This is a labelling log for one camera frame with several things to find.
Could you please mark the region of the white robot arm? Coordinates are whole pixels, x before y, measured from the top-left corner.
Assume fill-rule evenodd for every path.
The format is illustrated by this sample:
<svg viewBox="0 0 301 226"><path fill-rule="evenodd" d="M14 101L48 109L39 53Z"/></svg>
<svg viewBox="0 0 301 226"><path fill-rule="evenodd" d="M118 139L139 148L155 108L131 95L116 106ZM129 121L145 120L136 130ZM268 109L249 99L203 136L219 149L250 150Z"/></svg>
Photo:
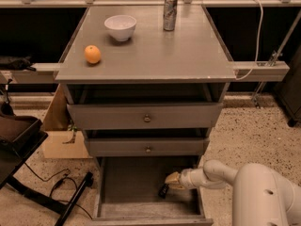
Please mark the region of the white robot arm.
<svg viewBox="0 0 301 226"><path fill-rule="evenodd" d="M301 226L301 186L262 164L233 169L209 160L169 174L165 183L173 189L232 186L232 226Z"/></svg>

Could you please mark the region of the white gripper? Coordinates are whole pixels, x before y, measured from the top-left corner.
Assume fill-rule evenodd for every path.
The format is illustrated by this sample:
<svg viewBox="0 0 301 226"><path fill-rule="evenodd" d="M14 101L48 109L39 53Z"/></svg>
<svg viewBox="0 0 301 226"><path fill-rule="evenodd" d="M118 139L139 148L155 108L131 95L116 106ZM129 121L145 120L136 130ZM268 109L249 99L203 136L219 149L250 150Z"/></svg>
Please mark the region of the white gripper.
<svg viewBox="0 0 301 226"><path fill-rule="evenodd" d="M195 189L200 186L206 186L208 178L205 175L203 168L184 169L181 173L175 171L169 174L165 179L165 183L168 184L171 189Z"/></svg>

